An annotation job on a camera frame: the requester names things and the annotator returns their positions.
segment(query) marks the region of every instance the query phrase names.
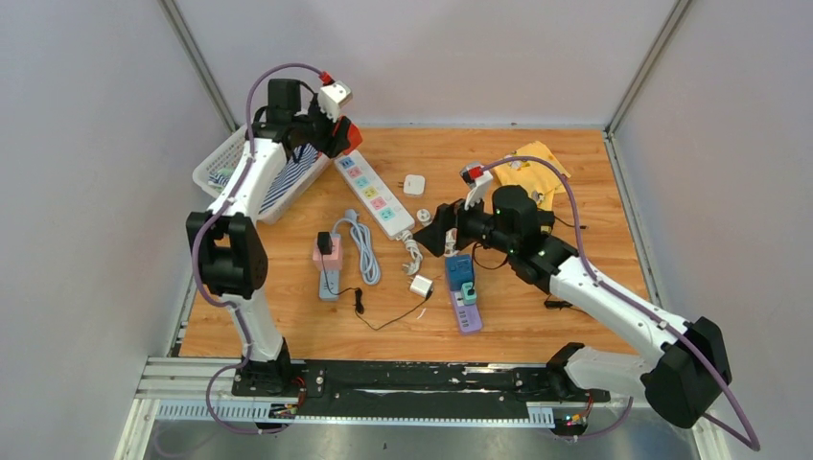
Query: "gray floor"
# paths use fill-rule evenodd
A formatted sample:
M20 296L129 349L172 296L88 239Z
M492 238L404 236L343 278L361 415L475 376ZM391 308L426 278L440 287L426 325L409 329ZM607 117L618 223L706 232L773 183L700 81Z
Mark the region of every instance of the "gray floor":
M594 429L610 424L615 414L598 409ZM549 431L531 428L437 428L363 425L293 425L277 435L240 436L213 422L163 422L160 447L183 452L211 433L201 448L183 456L194 459L698 459L689 431L674 428L648 409L636 409L629 420L606 437L569 445L551 439ZM163 458L151 446L146 459Z

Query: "blue box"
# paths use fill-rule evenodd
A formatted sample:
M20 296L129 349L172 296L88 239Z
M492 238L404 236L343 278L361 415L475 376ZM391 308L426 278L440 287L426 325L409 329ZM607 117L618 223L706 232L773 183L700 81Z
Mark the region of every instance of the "blue box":
M461 290L463 283L473 283L475 268L472 266L472 256L447 257L446 278L449 280L449 290Z

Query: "purple power strip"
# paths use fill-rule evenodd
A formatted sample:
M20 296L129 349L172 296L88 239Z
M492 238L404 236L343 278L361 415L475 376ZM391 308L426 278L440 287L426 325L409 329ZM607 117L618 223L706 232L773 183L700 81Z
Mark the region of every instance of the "purple power strip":
M463 294L459 290L450 290L452 298L452 310L457 319L457 327L463 335L478 333L482 329L480 312L477 311L477 304L463 305Z

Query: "pink box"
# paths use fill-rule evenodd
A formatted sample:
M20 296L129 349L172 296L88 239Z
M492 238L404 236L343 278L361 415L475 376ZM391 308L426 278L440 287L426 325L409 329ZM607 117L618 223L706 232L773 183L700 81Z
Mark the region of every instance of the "pink box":
M319 248L316 246L316 240L314 240L314 253L313 253L313 260L314 266L317 270L322 271L325 270L341 270L341 236L336 235L331 237L333 241L333 253L329 256L322 256L319 253Z

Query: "coiled white cable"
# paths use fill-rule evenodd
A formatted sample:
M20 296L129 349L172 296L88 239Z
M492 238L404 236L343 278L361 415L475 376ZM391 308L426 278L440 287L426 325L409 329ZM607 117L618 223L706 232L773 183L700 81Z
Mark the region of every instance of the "coiled white cable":
M418 243L412 237L412 232L409 230L404 230L398 234L395 239L404 243L406 251L409 252L409 256L412 257L412 262L404 264L404 273L406 273L406 276L412 276L421 269L421 262L424 260L424 255L421 254L421 248L418 247Z
M356 242L359 248L360 261L359 269L361 270L361 278L367 285L376 285L381 280L381 267L376 255L373 253L373 240L370 235L370 227L359 223L359 213L352 209L344 212L344 217L340 218L333 224L333 231L335 234L338 225L342 222L350 224L350 238Z

